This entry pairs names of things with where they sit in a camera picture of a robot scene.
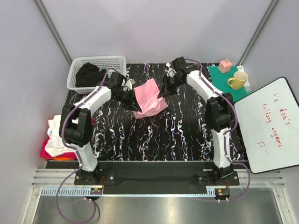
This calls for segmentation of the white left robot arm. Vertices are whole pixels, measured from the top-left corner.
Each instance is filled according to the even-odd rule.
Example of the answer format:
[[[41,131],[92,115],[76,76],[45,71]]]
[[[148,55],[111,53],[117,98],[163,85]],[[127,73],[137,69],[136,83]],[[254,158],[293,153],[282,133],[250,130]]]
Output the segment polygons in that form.
[[[104,182],[100,165],[94,156],[92,116],[106,102],[115,99],[127,111],[141,112],[132,88],[134,81],[113,71],[100,85],[74,105],[65,105],[61,112],[59,136],[68,149],[74,151],[79,162],[75,173],[76,185],[95,185]]]

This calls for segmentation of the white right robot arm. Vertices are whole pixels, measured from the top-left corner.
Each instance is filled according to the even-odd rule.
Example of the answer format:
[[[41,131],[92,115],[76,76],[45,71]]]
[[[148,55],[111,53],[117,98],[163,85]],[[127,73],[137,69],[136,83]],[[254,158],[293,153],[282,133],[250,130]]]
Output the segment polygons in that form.
[[[166,98],[177,93],[184,84],[191,86],[205,101],[205,124],[211,130],[214,143],[214,168],[207,174],[206,181],[223,185],[233,174],[229,152],[230,133],[237,126],[237,115],[230,93],[223,93],[203,75],[202,65],[197,61],[188,64],[184,57],[167,63],[167,73],[158,98]]]

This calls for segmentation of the pink t shirt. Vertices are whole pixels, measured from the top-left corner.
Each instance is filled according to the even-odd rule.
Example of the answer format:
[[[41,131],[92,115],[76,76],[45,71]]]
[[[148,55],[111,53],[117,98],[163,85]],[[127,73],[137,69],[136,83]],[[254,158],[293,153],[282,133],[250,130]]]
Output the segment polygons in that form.
[[[155,116],[168,107],[164,98],[158,98],[160,90],[153,78],[135,87],[134,92],[141,108],[141,112],[134,112],[136,119]]]

